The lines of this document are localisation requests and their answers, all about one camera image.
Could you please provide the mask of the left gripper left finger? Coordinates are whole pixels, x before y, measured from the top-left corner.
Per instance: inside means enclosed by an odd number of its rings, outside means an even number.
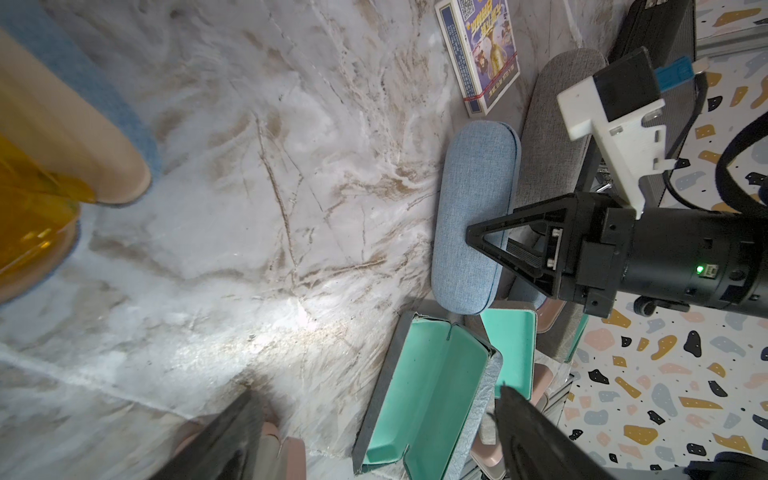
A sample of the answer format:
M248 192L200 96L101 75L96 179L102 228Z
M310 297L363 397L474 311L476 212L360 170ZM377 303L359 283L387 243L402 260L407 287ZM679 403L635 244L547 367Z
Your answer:
M261 399L246 390L151 479L252 479L263 424Z

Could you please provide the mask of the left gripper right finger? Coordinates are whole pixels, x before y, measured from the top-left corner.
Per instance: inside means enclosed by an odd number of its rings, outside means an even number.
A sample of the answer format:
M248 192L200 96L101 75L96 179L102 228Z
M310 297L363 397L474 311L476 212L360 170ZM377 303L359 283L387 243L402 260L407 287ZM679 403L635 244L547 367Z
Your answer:
M599 480L611 475L510 387L496 400L495 422L507 475L527 480Z

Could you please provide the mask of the blue case brown lining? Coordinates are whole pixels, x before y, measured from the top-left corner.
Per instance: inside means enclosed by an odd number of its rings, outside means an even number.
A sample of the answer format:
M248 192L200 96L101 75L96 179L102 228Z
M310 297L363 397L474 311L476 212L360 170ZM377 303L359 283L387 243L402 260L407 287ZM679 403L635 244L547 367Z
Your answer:
M444 159L431 264L436 302L477 315L496 296L502 267L466 242L471 225L513 209L521 142L509 125L472 121L451 140Z

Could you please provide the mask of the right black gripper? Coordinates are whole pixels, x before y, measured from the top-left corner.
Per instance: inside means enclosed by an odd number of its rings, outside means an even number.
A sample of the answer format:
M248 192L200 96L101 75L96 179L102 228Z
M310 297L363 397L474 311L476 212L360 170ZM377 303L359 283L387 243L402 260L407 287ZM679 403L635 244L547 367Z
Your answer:
M507 299L541 308L552 293L608 313L618 293L634 310L693 306L767 315L767 222L732 213L651 208L642 214L603 194L572 193L466 229L468 246L517 275Z

